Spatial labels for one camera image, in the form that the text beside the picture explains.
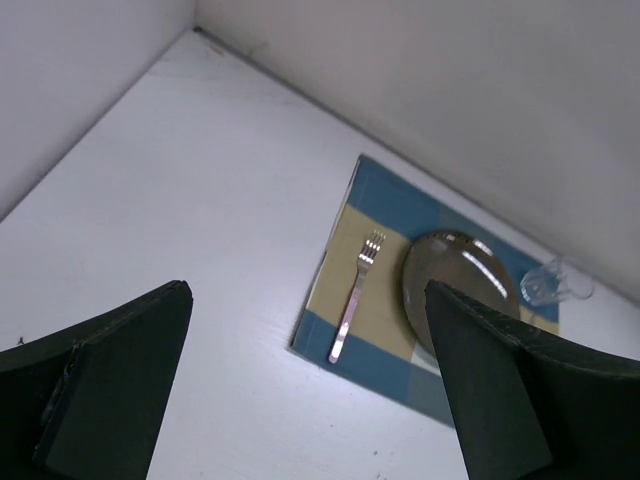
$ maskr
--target plate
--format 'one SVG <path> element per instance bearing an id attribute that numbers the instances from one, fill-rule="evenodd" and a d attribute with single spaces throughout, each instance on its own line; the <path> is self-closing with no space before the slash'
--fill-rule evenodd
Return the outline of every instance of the plate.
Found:
<path id="1" fill-rule="evenodd" d="M 520 320 L 518 291 L 502 262 L 481 241 L 438 231 L 416 241 L 404 261 L 402 297 L 418 340 L 435 357 L 425 312 L 424 289 L 439 280 L 485 305 Z"/>

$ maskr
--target fork handle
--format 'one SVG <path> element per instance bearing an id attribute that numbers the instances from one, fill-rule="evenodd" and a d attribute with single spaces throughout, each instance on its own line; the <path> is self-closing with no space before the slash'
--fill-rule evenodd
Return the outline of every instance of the fork handle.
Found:
<path id="1" fill-rule="evenodd" d="M 340 352 L 342 352 L 344 341 L 347 338 L 347 333 L 349 333 L 349 328 L 351 328 L 351 322 L 353 322 L 353 314 L 355 313 L 356 307 L 358 306 L 358 300 L 360 300 L 360 294 L 362 293 L 362 287 L 364 286 L 365 277 L 366 274 L 358 272 L 356 283 L 351 290 L 349 303 L 347 304 L 347 308 L 342 315 L 342 320 L 340 321 L 340 327 L 338 328 L 336 339 L 333 341 L 333 346 L 331 347 L 331 353 L 329 354 L 330 363 L 336 363 L 338 361 L 338 358 L 340 358 Z"/>

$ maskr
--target fork tines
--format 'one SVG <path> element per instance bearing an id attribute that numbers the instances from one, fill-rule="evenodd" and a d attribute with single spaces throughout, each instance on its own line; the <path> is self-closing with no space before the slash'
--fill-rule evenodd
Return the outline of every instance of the fork tines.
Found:
<path id="1" fill-rule="evenodd" d="M 382 242 L 384 242 L 385 238 L 387 238 L 385 234 L 374 230 L 364 242 L 359 257 L 367 263 L 373 263 L 373 260 L 376 258 L 376 254 L 380 251 L 380 247 L 382 246 Z"/>

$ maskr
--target black object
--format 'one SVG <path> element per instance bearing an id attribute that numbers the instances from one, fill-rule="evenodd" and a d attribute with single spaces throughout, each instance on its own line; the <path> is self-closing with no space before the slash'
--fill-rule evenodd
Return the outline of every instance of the black object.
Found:
<path id="1" fill-rule="evenodd" d="M 170 282 L 0 353 L 0 478 L 146 478 L 192 304 Z"/>
<path id="2" fill-rule="evenodd" d="M 425 295 L 470 480 L 640 479 L 640 362 L 440 282 Z"/>

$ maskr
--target clear drinking glass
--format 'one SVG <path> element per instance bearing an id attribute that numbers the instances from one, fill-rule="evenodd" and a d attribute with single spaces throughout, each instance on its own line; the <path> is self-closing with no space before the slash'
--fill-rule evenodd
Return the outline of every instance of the clear drinking glass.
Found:
<path id="1" fill-rule="evenodd" d="M 595 290 L 593 277 L 565 257 L 528 271 L 520 282 L 522 296 L 534 307 L 569 298 L 586 300 Z"/>

